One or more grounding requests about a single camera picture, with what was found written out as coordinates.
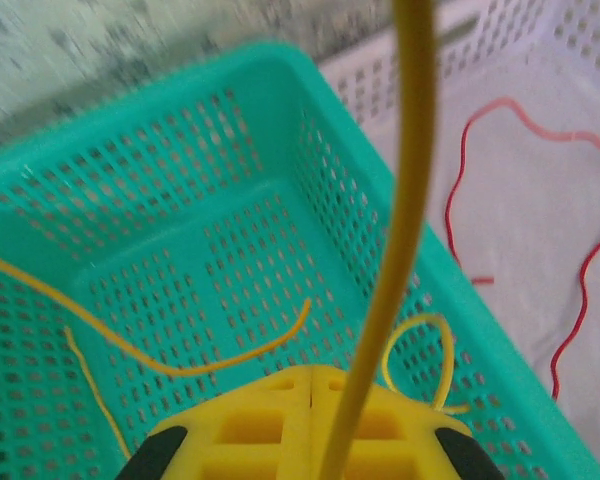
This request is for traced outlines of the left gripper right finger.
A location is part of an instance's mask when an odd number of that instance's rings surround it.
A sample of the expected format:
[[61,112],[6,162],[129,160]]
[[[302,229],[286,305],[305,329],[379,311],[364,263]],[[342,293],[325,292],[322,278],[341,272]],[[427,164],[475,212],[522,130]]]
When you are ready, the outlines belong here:
[[[318,479],[346,373],[311,367],[311,479]],[[327,479],[504,479],[460,420],[372,384],[340,476]]]

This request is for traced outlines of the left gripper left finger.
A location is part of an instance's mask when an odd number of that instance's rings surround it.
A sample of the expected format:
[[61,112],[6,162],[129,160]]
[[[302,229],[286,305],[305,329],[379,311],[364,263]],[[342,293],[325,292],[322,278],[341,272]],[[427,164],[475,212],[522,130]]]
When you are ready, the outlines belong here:
[[292,367],[160,421],[118,479],[307,479],[312,371]]

